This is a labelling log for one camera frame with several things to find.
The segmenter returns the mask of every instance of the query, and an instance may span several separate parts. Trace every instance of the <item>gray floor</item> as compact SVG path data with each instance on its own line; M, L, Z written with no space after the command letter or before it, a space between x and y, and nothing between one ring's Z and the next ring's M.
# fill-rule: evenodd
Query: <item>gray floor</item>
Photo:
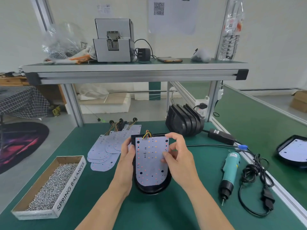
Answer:
M267 95L254 97L307 121L307 113L300 112L290 107L290 103L293 99L293 96L291 95Z
M175 103L182 103L182 98L174 98ZM132 120L136 117L139 121L158 121L166 118L166 99L162 100L131 100L129 112L112 113L112 114L96 114L99 118L106 122L109 120ZM97 123L97 117L93 114L84 114L86 123ZM5 116L5 123L15 123L24 120L16 117ZM70 115L62 113L58 117L44 118L42 120L31 120L40 122L48 126L50 132L47 139L42 145L29 157L25 158L19 164L0 174L0 213L18 194L22 187L43 165L43 163L51 156L56 148L74 129L70 121Z

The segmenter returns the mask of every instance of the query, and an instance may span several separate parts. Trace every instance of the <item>white cardboard box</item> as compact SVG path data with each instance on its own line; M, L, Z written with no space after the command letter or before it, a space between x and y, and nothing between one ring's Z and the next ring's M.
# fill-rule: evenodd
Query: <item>white cardboard box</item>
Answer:
M34 199L35 195L41 190L42 186L48 181L49 177L53 174L59 164L78 163L77 168L68 180L62 193L58 197L56 203L51 210L38 210L26 211L30 202ZM37 220L37 219L54 219L59 217L69 196L75 188L83 170L86 165L84 156L58 156L42 173L37 181L32 185L25 196L13 208L12 213L19 220Z

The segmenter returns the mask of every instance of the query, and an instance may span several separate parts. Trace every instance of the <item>checkered tablecloth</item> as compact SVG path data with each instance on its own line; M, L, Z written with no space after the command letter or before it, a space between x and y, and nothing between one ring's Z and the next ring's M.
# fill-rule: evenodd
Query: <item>checkered tablecloth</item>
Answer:
M37 119L47 116L48 107L34 86L0 86L0 114Z

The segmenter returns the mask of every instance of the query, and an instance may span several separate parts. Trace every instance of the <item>wall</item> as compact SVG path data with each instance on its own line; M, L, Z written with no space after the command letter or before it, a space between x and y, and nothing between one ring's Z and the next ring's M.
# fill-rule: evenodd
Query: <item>wall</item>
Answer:
M214 56L225 0L199 1L197 28L191 36L149 34L147 0L49 0L49 3L57 23L65 20L79 24L89 42L97 38L94 18L103 17L97 5L111 4L113 17L131 18L135 39L148 39L156 56L191 57L196 48L203 46ZM226 83L245 89L302 87L307 81L306 6L307 0L244 0L246 19L235 59L249 62L250 72L246 81ZM7 43L2 44L1 70L41 61L41 34L32 9L29 0L2 1L0 21ZM137 42L136 46L147 47L145 42ZM6 52L12 49L14 52L8 55Z

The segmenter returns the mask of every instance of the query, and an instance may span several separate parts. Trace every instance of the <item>clear water bottle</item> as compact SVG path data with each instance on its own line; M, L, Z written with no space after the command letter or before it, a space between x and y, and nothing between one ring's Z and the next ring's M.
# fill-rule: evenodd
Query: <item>clear water bottle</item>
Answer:
M227 19L222 33L222 43L219 49L219 60L233 60L244 19L242 0L230 0Z

